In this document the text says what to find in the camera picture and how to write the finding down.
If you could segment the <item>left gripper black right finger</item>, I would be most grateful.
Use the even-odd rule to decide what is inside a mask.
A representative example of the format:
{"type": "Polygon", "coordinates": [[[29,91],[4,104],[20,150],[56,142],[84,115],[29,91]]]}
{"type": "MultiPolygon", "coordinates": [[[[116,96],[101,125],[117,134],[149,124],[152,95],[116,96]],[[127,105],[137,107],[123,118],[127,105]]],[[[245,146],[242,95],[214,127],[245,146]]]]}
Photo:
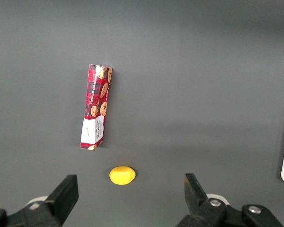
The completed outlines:
{"type": "Polygon", "coordinates": [[[190,214],[178,227],[281,227],[273,213],[258,204],[234,209],[219,195],[206,194],[194,174],[185,174],[185,200],[190,214]]]}

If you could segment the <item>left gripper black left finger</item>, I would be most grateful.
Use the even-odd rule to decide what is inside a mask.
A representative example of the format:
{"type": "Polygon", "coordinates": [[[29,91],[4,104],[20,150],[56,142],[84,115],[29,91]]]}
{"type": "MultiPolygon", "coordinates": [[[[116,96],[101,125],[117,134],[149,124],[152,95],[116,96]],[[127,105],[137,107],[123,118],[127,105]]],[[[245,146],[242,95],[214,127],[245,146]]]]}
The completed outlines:
{"type": "Polygon", "coordinates": [[[78,198],[77,176],[68,175],[50,195],[32,199],[18,212],[0,209],[0,227],[61,227],[78,198]]]}

